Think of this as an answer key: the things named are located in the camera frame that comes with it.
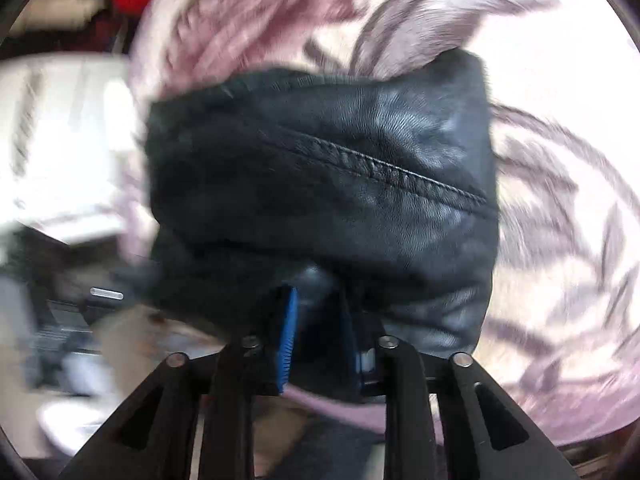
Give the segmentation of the floral purple bed blanket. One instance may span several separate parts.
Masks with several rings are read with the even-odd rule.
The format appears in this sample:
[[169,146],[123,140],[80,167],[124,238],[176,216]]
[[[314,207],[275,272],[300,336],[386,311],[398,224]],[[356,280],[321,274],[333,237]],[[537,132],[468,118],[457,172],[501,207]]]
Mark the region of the floral purple bed blanket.
[[145,298],[236,335],[296,287],[469,351],[556,444],[639,416],[639,52],[606,0],[149,0]]

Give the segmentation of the white sliding wardrobe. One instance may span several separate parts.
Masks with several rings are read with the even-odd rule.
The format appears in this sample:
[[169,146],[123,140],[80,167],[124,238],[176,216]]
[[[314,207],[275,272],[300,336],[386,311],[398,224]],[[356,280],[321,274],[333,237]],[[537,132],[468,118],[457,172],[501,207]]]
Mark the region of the white sliding wardrobe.
[[138,126],[127,72],[108,54],[2,62],[2,231],[28,226],[67,245],[125,232]]

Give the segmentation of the black leather jacket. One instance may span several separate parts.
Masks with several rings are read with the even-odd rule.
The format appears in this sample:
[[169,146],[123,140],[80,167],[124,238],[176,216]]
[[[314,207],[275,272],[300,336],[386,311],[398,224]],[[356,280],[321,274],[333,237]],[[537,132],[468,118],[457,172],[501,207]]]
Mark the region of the black leather jacket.
[[489,118],[461,50],[387,80],[267,70],[153,104],[150,303],[235,338],[295,287],[292,382],[347,402],[349,292],[421,352],[474,349],[499,239]]

